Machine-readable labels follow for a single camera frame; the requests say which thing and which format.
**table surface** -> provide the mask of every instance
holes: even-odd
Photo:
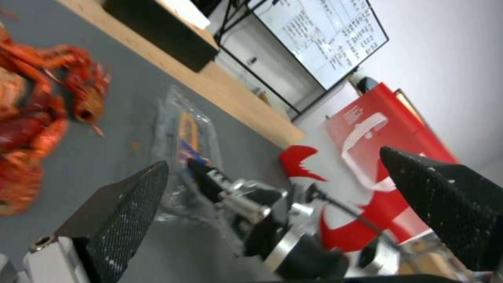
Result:
[[[195,73],[107,14],[98,1],[57,1],[279,147],[286,148],[304,137],[301,130],[276,113],[215,62],[209,62],[199,73]],[[212,42],[207,31],[201,31],[199,34],[208,42]]]
[[[19,23],[2,19],[17,42],[39,47],[78,45],[113,70],[106,112],[99,121],[106,138],[98,137],[87,125],[72,122],[60,145],[43,161],[42,190],[31,208],[0,218],[0,252],[17,269],[28,245],[54,232],[96,189],[154,162],[149,156],[156,104],[173,84],[212,119],[229,177],[289,185],[277,159],[278,146],[65,6],[53,0],[10,1],[3,6],[21,19]],[[136,151],[133,142],[139,145]],[[170,218],[152,224],[121,282],[146,278],[149,282],[229,282],[274,276],[257,258],[233,258],[214,228]]]

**white wall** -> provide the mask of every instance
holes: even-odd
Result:
[[[226,3],[211,17],[215,30]],[[503,1],[370,3],[390,41],[361,64],[359,75],[385,82],[392,90],[402,88],[461,162],[477,169],[493,157],[503,159],[499,84],[503,81]],[[321,93],[260,23],[250,17],[243,25],[227,41],[228,48],[244,60],[256,56],[252,68],[293,101]],[[245,78],[250,88],[259,85],[224,56],[217,62],[242,81]]]
[[[503,155],[495,156],[477,169],[478,173],[503,187]]]

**metal rod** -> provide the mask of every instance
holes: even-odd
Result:
[[[241,10],[241,8],[243,8],[244,5],[250,3],[251,1],[252,0],[245,0],[241,4],[239,4],[239,6],[237,6],[236,9],[234,10],[234,12],[232,12],[232,14],[229,16],[229,20],[234,18],[234,16],[237,14],[237,12],[239,12],[239,10]]]
[[[255,74],[255,72],[253,72],[252,69],[250,69],[245,63],[241,62],[241,60],[239,60],[236,56],[234,56],[232,52],[227,50],[227,48],[225,48],[223,45],[220,45],[220,49],[222,49],[225,53],[229,54],[229,56],[232,57],[234,61],[236,61],[239,65],[241,65],[241,67],[243,67],[246,71],[248,71],[257,80],[259,80],[259,82],[261,82],[264,86],[266,86],[269,90],[271,90],[279,99],[281,99],[281,101],[283,101],[286,105],[292,108],[293,111],[295,111],[297,114],[300,113],[300,111],[297,108],[295,108],[295,106],[293,106],[290,102],[288,102],[288,100],[286,100],[283,96],[281,96],[281,94],[279,94],[273,87],[271,87],[268,83],[262,80],[257,74]]]
[[[262,0],[259,3],[257,3],[255,6],[253,6],[250,10],[246,11],[241,17],[237,18],[228,28],[224,28],[222,30],[222,33],[220,36],[223,36],[224,33],[228,32],[231,28],[233,28],[235,25],[237,25],[239,22],[241,22],[244,18],[246,18],[249,14],[253,13],[258,7],[262,6],[267,0]]]
[[[230,12],[231,1],[232,0],[229,0],[229,5],[227,5],[227,9],[225,10],[225,16],[223,17],[222,26],[220,27],[220,29],[218,29],[218,32],[215,35],[215,39],[216,39],[216,42],[218,43],[218,45],[220,45],[220,41],[222,39],[222,35],[223,35],[222,31],[225,28],[225,25],[227,24],[227,22],[229,21],[229,12]]]

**wooden board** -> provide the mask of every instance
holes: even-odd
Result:
[[[57,1],[276,145],[286,148],[303,138],[302,131],[214,62],[195,73],[107,14],[96,1]],[[201,33],[211,37],[207,31]]]

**red toy lobster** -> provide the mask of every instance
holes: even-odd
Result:
[[[7,215],[27,209],[33,201],[42,178],[40,161],[68,128],[63,98],[53,96],[42,70],[68,69],[64,84],[74,94],[73,113],[98,133],[96,122],[103,113],[111,76],[103,77],[101,66],[85,50],[68,45],[43,50],[16,44],[4,27],[0,27],[0,67],[34,81],[22,109],[10,97],[18,95],[15,89],[4,92],[0,99],[0,215]]]

